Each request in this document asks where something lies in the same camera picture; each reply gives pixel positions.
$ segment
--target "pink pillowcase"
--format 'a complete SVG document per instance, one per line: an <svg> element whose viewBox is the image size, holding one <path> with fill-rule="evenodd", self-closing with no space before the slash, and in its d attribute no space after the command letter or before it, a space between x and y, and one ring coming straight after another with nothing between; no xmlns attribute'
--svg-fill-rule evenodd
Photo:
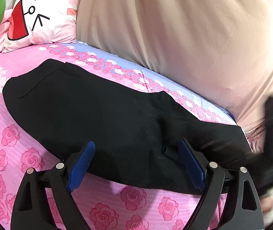
<svg viewBox="0 0 273 230"><path fill-rule="evenodd" d="M31 44L75 43L78 0L16 0L4 53Z"/></svg>

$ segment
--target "bed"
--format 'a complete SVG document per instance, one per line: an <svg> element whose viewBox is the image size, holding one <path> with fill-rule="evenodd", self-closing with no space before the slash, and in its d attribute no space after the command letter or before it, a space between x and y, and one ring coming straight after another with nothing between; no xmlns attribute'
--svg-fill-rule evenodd
<svg viewBox="0 0 273 230"><path fill-rule="evenodd" d="M0 223L4 229L10 229L13 203L25 171L29 167L51 169L58 159L14 122L4 105L2 88L10 77L29 72L49 58L76 64L138 91L166 91L200 120L236 124L229 114L187 88L81 41L29 46L0 53ZM47 195L58 228L65 229L51 190L47 190ZM87 173L81 187L73 192L73 198L93 230L129 230L135 224L143 230L180 230L200 196L126 186ZM226 195L221 196L210 228L217 226L225 198Z"/></svg>

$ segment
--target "silver bolt head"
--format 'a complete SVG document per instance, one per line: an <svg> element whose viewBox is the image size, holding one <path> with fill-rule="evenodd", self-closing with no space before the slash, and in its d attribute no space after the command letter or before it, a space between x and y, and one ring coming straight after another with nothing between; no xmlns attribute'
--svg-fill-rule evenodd
<svg viewBox="0 0 273 230"><path fill-rule="evenodd" d="M241 172L243 172L243 173L246 173L246 172L247 172L247 168L245 168L245 167L241 167L240 170L241 170Z"/></svg>
<svg viewBox="0 0 273 230"><path fill-rule="evenodd" d="M210 163L209 163L209 166L210 166L211 168L213 168L213 169L216 169L218 165L217 165L216 162L210 162Z"/></svg>
<svg viewBox="0 0 273 230"><path fill-rule="evenodd" d="M33 171L34 171L34 169L33 169L33 168L28 168L28 169L27 169L27 173L28 173L28 174L32 174L32 173L33 173Z"/></svg>
<svg viewBox="0 0 273 230"><path fill-rule="evenodd" d="M64 168L64 163L58 163L58 164L56 165L56 168L57 168L58 170Z"/></svg>

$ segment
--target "black pants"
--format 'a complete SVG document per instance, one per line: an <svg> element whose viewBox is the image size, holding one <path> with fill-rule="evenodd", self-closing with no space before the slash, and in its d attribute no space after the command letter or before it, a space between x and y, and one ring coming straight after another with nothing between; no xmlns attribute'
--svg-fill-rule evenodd
<svg viewBox="0 0 273 230"><path fill-rule="evenodd" d="M3 97L19 126L61 160L93 140L88 172L122 184L198 194L178 155L183 137L225 168L251 153L238 126L202 122L166 92L135 91L57 60L8 80Z"/></svg>

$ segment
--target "wrinkled fabric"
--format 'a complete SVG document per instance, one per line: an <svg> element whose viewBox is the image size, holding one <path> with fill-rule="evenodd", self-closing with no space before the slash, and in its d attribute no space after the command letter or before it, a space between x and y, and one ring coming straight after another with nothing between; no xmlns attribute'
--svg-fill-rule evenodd
<svg viewBox="0 0 273 230"><path fill-rule="evenodd" d="M273 0L80 0L77 39L226 108L247 134L263 122Z"/></svg>

